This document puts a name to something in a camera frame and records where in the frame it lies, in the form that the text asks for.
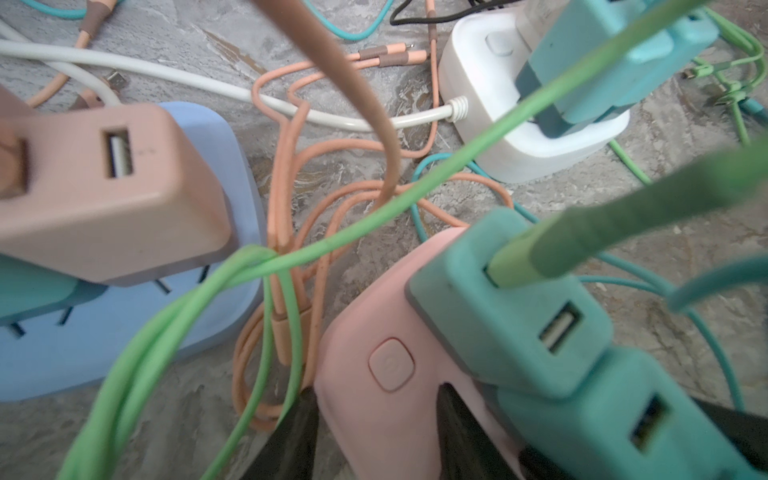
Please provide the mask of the pink power strip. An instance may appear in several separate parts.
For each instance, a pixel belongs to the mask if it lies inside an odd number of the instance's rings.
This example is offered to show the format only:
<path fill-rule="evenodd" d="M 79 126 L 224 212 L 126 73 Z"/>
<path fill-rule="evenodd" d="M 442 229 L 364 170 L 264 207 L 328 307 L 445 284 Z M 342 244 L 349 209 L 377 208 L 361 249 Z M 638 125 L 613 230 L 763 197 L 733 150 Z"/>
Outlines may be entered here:
<path fill-rule="evenodd" d="M 449 228 L 417 247 L 354 300 L 323 334 L 314 382 L 320 412 L 359 479 L 437 479 L 437 394 L 451 384 L 501 458 L 492 478 L 520 475 L 519 447 L 488 411 L 406 298 L 410 277 L 455 240 Z"/>

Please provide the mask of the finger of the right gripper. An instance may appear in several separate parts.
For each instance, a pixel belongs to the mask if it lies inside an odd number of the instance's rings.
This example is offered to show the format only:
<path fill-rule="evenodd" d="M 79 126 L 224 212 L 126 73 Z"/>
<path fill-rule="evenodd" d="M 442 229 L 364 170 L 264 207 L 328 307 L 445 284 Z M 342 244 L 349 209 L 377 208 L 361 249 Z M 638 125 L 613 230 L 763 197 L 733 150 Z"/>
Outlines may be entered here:
<path fill-rule="evenodd" d="M 767 467 L 767 418 L 693 398 L 699 408 L 755 468 Z"/>

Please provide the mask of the blue power strip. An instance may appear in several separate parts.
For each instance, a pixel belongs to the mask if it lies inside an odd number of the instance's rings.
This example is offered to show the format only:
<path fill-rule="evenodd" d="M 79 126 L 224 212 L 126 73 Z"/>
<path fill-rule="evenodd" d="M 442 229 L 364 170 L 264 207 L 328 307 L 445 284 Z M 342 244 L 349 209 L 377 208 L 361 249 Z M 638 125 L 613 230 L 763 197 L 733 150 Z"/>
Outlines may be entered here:
<path fill-rule="evenodd" d="M 266 242 L 266 218 L 244 151 L 225 119 L 189 102 L 164 109 L 221 182 L 238 240 Z M 1 400 L 18 402 L 93 384 L 153 315 L 201 284 L 216 265 L 131 287 L 109 287 L 97 298 L 1 329 Z"/>

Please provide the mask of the teal charger on blue strip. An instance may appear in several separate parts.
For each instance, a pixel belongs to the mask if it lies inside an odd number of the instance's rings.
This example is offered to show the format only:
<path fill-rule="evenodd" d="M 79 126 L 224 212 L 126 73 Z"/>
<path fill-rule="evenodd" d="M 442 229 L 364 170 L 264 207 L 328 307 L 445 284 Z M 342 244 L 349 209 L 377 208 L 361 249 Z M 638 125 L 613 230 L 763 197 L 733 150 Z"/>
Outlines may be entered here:
<path fill-rule="evenodd" d="M 1 325 L 89 302 L 106 290 L 106 285 L 2 255 Z"/>

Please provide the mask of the teal USB charger with green cable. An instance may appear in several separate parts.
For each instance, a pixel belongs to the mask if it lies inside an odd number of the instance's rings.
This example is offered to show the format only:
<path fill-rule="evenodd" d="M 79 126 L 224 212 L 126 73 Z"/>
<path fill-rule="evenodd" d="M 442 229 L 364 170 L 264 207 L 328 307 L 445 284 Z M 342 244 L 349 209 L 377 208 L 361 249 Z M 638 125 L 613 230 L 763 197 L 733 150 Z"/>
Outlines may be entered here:
<path fill-rule="evenodd" d="M 407 297 L 454 362 L 499 390 L 565 399 L 613 342 L 613 323 L 572 275 L 496 286 L 485 269 L 526 229 L 498 208 L 466 229 L 408 281 Z"/>

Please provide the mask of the pink USB charger front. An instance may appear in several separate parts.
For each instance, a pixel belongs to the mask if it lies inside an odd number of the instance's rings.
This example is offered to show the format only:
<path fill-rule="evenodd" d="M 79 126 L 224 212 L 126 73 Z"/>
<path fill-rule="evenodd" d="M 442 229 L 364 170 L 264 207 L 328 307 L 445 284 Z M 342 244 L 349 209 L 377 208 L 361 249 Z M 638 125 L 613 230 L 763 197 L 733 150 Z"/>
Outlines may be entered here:
<path fill-rule="evenodd" d="M 237 245 L 223 187 L 165 108 L 5 118 L 27 184 L 1 203 L 1 252 L 128 286 L 218 262 Z"/>

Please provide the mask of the teal charger on white strip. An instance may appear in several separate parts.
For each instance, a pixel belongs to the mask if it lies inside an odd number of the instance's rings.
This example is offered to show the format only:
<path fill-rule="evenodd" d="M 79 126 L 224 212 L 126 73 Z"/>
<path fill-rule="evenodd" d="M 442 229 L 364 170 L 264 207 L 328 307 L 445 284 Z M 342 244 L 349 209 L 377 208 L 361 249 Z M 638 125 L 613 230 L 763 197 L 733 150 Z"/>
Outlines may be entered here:
<path fill-rule="evenodd" d="M 562 75 L 584 55 L 613 38 L 656 1 L 546 1 L 525 8 L 517 27 L 533 46 L 515 85 L 526 97 Z M 617 118 L 643 100 L 717 39 L 719 29 L 699 8 L 671 23 L 536 116 L 548 138 L 560 138 Z"/>

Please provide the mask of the white power strip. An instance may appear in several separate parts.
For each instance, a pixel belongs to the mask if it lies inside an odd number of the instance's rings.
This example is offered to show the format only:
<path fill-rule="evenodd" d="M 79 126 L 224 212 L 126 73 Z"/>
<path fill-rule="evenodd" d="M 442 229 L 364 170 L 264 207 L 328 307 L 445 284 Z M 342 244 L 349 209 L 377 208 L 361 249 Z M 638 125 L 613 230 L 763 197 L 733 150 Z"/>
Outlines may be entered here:
<path fill-rule="evenodd" d="M 521 95 L 515 79 L 531 54 L 519 33 L 522 4 L 468 16 L 458 21 L 439 62 L 444 101 L 463 97 L 466 115 L 455 122 L 467 143 L 515 108 Z M 524 183 L 567 169 L 602 149 L 629 125 L 630 114 L 550 139 L 532 120 L 524 122 L 475 162 L 493 179 Z"/>

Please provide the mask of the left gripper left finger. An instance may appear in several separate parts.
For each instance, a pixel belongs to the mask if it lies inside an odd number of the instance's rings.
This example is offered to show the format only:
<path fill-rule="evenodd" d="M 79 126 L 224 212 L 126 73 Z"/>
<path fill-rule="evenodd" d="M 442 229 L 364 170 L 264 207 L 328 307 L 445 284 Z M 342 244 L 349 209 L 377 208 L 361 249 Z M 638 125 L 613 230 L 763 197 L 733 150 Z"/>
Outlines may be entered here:
<path fill-rule="evenodd" d="M 317 397 L 308 387 L 240 479 L 312 479 L 319 420 Z"/>

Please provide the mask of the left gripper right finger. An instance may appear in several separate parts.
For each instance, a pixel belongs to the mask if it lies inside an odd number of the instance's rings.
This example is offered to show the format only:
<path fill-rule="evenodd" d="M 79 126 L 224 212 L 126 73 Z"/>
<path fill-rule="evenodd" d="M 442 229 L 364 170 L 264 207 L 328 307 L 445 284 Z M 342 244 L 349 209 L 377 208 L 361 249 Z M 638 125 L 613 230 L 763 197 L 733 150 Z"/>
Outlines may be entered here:
<path fill-rule="evenodd" d="M 436 400 L 440 479 L 512 479 L 509 467 L 451 384 Z"/>

